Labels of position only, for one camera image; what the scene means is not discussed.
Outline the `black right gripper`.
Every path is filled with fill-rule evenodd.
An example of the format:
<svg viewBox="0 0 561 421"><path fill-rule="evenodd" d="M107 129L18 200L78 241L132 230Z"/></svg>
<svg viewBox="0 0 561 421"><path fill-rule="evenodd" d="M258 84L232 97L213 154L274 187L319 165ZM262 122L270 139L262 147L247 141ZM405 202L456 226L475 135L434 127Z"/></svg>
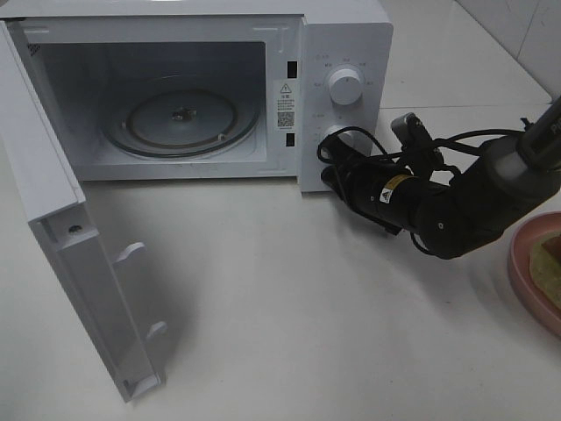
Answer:
<svg viewBox="0 0 561 421"><path fill-rule="evenodd" d="M347 207L361 217L396 235L400 226L383 217L379 207L380 194L393 176L401 171L394 164L375 163L373 159L351 156L351 148L337 135L324 138L316 149L316 156L326 167L321 173L322 182L341 197Z"/></svg>

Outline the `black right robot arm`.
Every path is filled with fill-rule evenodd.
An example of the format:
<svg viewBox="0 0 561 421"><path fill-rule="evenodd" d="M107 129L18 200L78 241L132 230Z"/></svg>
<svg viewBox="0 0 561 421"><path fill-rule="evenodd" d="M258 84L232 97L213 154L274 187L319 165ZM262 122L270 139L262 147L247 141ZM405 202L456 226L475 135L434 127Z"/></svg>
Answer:
<svg viewBox="0 0 561 421"><path fill-rule="evenodd" d="M560 102L521 131L485 129L434 139L414 113L391 129L401 150L367 156L346 145L349 127L316 149L321 179L362 218L407 231L427 255L455 259L497 240L560 190Z"/></svg>

